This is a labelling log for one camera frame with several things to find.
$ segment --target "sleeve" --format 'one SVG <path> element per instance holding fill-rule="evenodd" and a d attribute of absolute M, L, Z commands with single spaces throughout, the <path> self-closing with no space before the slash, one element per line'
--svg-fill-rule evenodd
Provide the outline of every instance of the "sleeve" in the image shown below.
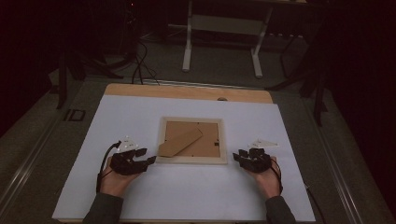
<path fill-rule="evenodd" d="M 293 213 L 282 196 L 276 196 L 265 202 L 267 219 L 272 224 L 296 223 Z"/>
<path fill-rule="evenodd" d="M 120 220 L 123 199 L 112 195 L 98 193 L 90 212 L 84 217 L 84 224 L 116 224 Z"/>

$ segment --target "desk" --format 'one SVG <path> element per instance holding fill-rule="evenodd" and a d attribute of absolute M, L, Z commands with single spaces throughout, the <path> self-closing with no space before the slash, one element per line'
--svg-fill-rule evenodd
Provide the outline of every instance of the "desk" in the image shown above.
<path fill-rule="evenodd" d="M 262 41 L 264 39 L 268 27 L 268 23 L 271 19 L 274 6 L 276 4 L 307 6 L 307 3 L 305 0 L 296 0 L 296 1 L 261 0 L 256 2 L 261 2 L 267 5 L 266 14 L 265 17 L 262 19 L 262 21 L 242 20 L 242 19 L 194 14 L 192 12 L 192 0 L 190 0 L 189 8 L 188 8 L 188 19 L 187 19 L 187 41 L 186 41 L 186 48 L 184 51 L 182 70 L 184 72 L 190 71 L 192 30 L 205 30 L 205 31 L 213 31 L 213 32 L 242 34 L 242 35 L 256 35 L 258 37 L 257 43 L 251 49 L 250 53 L 253 61 L 255 76 L 257 78 L 262 77 L 262 68 L 260 65 L 259 51 L 260 48 L 262 47 Z"/>
<path fill-rule="evenodd" d="M 216 101 L 220 97 L 230 102 Z M 253 103 L 242 102 L 244 99 Z M 267 149 L 267 153 L 278 157 L 284 176 L 282 195 L 296 219 L 314 221 L 277 105 L 263 103 L 272 103 L 266 91 L 110 84 L 66 181 L 53 218 L 72 222 L 85 216 L 94 198 L 95 179 L 102 157 L 119 138 L 128 134 L 141 147 L 148 148 L 147 156 L 155 155 L 159 131 L 157 121 L 166 115 L 221 116 L 225 124 L 228 164 L 151 165 L 128 188 L 121 220 L 264 220 L 263 198 L 254 180 L 232 159 L 232 152 L 247 148 L 247 144 L 260 137 L 279 144 L 277 148 Z"/>

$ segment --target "white board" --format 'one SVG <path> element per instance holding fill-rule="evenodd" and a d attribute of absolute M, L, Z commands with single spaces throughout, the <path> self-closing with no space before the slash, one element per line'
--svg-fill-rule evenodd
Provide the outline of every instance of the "white board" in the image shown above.
<path fill-rule="evenodd" d="M 162 117 L 222 119 L 228 164 L 154 163 L 127 189 L 121 219 L 265 220 L 264 198 L 233 160 L 258 138 L 273 143 L 282 170 L 282 196 L 298 221 L 315 221 L 300 170 L 277 105 L 105 95 L 64 185 L 55 219 L 83 219 L 95 197 L 96 175 L 106 150 L 129 135 L 156 154 Z"/>

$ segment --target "metal table leg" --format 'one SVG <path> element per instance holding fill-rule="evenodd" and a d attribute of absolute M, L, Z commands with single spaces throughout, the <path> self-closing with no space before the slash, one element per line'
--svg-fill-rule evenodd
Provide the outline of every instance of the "metal table leg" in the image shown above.
<path fill-rule="evenodd" d="M 259 51 L 262 47 L 262 41 L 264 40 L 265 31 L 267 30 L 268 22 L 271 18 L 273 9 L 273 7 L 268 8 L 265 21 L 262 23 L 262 28 L 259 33 L 259 40 L 257 42 L 256 48 L 251 49 L 251 59 L 253 60 L 254 74 L 257 78 L 262 77 L 262 67 L 260 66 Z"/>
<path fill-rule="evenodd" d="M 187 43 L 186 49 L 184 50 L 183 60 L 183 72 L 190 71 L 190 60 L 191 60 L 191 16 L 192 16 L 192 0 L 189 1 L 189 17 L 187 18 Z"/>

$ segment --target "dark floor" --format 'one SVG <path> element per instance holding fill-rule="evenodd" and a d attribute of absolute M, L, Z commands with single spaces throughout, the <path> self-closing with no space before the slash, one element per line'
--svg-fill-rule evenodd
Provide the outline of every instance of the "dark floor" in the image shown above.
<path fill-rule="evenodd" d="M 183 36 L 183 31 L 176 32 Z M 192 47 L 191 70 L 183 73 L 184 46 L 180 39 L 176 36 L 166 43 L 142 40 L 148 49 L 147 68 L 142 70 L 144 77 L 155 76 L 161 85 L 220 85 L 260 90 L 285 80 L 278 61 L 279 52 L 287 44 L 285 38 L 265 38 L 260 53 L 262 79 L 253 75 L 248 47 L 206 43 L 199 39 Z M 302 39 L 291 46 L 285 55 L 288 71 L 298 64 L 305 49 Z M 139 55 L 144 51 L 144 47 L 139 46 Z M 116 61 L 120 57 L 107 59 Z M 41 150 L 32 170 L 27 172 L 29 178 L 23 188 L 14 193 L 0 220 L 4 223 L 59 223 L 51 219 L 53 209 L 106 85 L 130 83 L 135 68 L 136 64 L 132 64 L 116 71 L 124 79 L 108 79 L 86 68 L 85 81 L 69 77 L 69 97 L 63 109 L 56 110 L 57 95 L 47 93 L 0 139 L 2 183 L 11 181 L 32 150 Z M 50 76 L 55 77 L 56 82 L 57 71 Z M 152 78 L 143 82 L 157 84 Z M 327 223 L 394 223 L 332 93 L 325 91 L 327 112 L 322 113 L 323 127 L 319 128 L 312 117 L 313 98 L 301 98 L 300 86 L 301 83 L 296 83 L 271 94 L 279 105 L 304 181 L 310 186 Z M 67 109 L 85 110 L 86 118 L 82 122 L 63 121 Z M 0 188 L 2 192 L 6 189 L 7 184 Z M 324 223 L 317 207 L 313 207 L 317 223 Z"/>

